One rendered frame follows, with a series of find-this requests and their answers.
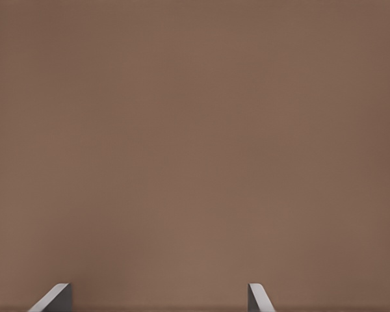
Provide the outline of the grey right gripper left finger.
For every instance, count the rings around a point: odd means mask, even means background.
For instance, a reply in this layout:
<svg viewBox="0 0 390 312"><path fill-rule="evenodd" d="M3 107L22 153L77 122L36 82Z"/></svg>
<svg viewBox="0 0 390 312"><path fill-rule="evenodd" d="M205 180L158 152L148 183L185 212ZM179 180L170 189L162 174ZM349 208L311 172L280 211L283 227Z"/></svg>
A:
<svg viewBox="0 0 390 312"><path fill-rule="evenodd" d="M72 312L72 285L56 284L28 312Z"/></svg>

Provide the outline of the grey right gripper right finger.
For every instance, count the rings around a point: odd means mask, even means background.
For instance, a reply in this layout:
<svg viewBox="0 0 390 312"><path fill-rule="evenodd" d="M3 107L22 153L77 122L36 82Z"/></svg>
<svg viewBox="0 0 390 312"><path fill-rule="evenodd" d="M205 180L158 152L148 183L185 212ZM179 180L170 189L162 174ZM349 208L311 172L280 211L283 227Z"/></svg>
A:
<svg viewBox="0 0 390 312"><path fill-rule="evenodd" d="M248 284L248 312L276 312L260 283Z"/></svg>

